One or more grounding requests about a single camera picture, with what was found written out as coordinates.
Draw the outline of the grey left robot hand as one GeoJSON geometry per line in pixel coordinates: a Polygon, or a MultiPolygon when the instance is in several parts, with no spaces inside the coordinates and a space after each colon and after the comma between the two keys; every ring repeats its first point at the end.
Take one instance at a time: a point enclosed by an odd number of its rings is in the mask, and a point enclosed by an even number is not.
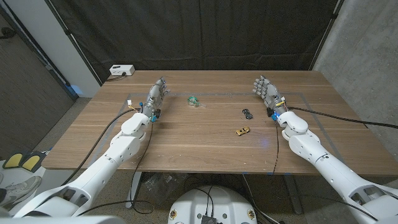
{"type": "Polygon", "coordinates": [[[159,110],[162,106],[164,97],[170,92],[167,89],[164,77],[160,77],[155,84],[150,88],[147,99],[142,106],[142,113],[150,120],[159,119],[159,110]]]}

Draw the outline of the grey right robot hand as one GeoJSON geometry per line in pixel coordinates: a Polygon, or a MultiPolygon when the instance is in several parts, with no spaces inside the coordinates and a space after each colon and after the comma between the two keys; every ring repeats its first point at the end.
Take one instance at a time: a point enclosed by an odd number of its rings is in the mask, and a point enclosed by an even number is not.
{"type": "Polygon", "coordinates": [[[255,80],[252,91],[263,99],[268,117],[272,115],[279,117],[282,113],[288,111],[285,98],[265,76],[261,75],[260,78],[255,80]]]}

